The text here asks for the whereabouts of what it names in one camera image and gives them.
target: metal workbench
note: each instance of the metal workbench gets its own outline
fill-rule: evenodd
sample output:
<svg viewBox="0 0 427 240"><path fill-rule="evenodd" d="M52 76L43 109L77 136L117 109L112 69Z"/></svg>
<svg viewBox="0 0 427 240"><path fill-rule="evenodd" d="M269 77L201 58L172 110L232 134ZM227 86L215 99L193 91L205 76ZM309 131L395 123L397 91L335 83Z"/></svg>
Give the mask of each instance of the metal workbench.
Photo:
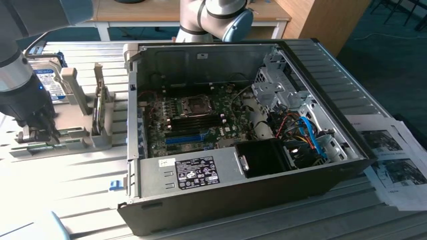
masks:
<svg viewBox="0 0 427 240"><path fill-rule="evenodd" d="M344 114L389 116L321 45L309 39L289 40L287 43ZM103 64L104 81L109 91L116 94L113 147L103 152L13 162L1 153L1 144L8 141L1 138L0 173L13 181L18 179L1 192L20 189L20 193L24 193L21 196L25 196L13 195L14 206L17 202L48 206L59 215L71 238L80 240L427 238L427 213L399 212L395 207L385 206L363 174L339 183L323 196L147 237L133 236L116 210L109 208L125 192L111 193L107 190L109 180L119 179L128 170L128 76L123 68L123 45L124 42L47 44L44 52L60 50L68 66L77 69L77 81L87 93L93 92L96 87L93 63ZM0 124L1 135L13 134L14 123L10 118L0 120Z"/></svg>

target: paper document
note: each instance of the paper document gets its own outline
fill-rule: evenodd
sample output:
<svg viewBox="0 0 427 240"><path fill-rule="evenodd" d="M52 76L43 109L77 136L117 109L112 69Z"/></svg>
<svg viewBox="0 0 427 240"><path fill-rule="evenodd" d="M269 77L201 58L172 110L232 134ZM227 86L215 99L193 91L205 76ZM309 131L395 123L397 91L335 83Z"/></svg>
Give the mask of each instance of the paper document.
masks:
<svg viewBox="0 0 427 240"><path fill-rule="evenodd" d="M377 161L364 170L380 200L401 211L427 210L427 152L401 121L347 115Z"/></svg>

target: blue pcie slot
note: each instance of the blue pcie slot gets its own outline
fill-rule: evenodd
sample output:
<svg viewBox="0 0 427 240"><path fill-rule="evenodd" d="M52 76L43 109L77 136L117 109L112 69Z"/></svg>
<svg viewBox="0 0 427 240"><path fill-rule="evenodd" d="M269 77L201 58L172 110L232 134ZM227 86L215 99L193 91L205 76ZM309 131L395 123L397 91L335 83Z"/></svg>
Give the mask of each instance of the blue pcie slot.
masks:
<svg viewBox="0 0 427 240"><path fill-rule="evenodd" d="M195 136L183 136L183 137L173 137L165 139L165 144L183 144L183 143L195 143L201 142L204 139L204 135L195 135Z"/></svg>

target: motherboard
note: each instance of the motherboard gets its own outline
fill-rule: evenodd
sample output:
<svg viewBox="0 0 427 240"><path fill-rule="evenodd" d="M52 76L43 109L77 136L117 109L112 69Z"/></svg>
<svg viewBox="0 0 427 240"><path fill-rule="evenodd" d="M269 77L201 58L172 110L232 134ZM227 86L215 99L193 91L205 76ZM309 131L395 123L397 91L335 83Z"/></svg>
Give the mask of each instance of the motherboard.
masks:
<svg viewBox="0 0 427 240"><path fill-rule="evenodd" d="M233 146L255 139L248 106L236 100L233 84L180 91L143 91L148 157L163 157Z"/></svg>

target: green circuit board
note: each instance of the green circuit board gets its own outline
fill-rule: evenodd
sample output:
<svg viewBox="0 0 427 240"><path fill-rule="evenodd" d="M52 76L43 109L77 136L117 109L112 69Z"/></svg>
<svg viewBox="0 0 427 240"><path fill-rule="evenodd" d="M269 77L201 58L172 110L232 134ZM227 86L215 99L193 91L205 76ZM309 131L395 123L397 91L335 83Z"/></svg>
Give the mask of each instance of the green circuit board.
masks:
<svg viewBox="0 0 427 240"><path fill-rule="evenodd" d="M207 96L211 103L209 115L223 114L225 123L197 129L201 140L167 144L165 134L171 133L168 120L191 118L184 116L181 101L193 97L168 97L161 94L147 102L145 129L148 138L148 157L163 157L181 153L197 152L232 146L233 143L251 139L249 112L241 108L241 101L235 100L232 111L232 98L239 93L229 85L220 85L211 90Z"/></svg>

